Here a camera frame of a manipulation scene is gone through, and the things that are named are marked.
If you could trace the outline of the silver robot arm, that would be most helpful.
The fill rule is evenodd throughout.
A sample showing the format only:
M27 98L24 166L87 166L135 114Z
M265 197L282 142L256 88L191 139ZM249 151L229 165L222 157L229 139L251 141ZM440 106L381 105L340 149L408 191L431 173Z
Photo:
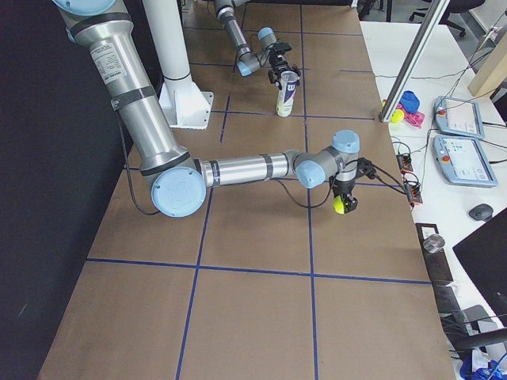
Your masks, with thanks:
M288 43L279 41L270 27L264 27L257 34L261 43L261 50L255 53L247 42L243 31L234 15L234 9L245 4L246 1L215 1L215 15L223 25L231 38L236 53L236 66L241 76L249 76L264 67L270 65L268 71L269 81L282 90L282 78L295 80L295 86L299 85L300 70L296 65L290 66L285 59L285 54L292 50Z
M213 96L192 79L176 2L143 3L162 70L160 90L152 86L138 55L133 22L122 1L60 1L57 6L70 39L89 50L112 109L132 137L157 212L185 217L201 207L209 188L281 181L287 176L308 189L328 184L339 214L356 208L352 191L360 139L354 131L337 132L316 154L288 150L200 160L177 142L174 128L207 127Z

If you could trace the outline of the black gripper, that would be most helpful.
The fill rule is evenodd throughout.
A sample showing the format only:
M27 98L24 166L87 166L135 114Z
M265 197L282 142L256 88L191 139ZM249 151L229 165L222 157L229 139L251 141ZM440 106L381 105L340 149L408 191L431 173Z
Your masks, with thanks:
M300 80L300 69L296 66L290 66L288 61L285 59L284 54L276 53L272 51L269 55L270 70L268 71L269 82L276 87L280 86L278 75L281 75L285 71L293 71L296 76L296 81Z
M344 205L344 213L355 211L358 205L358 200L352 195L355 187L355 180L335 180L333 183L334 197L340 196Z

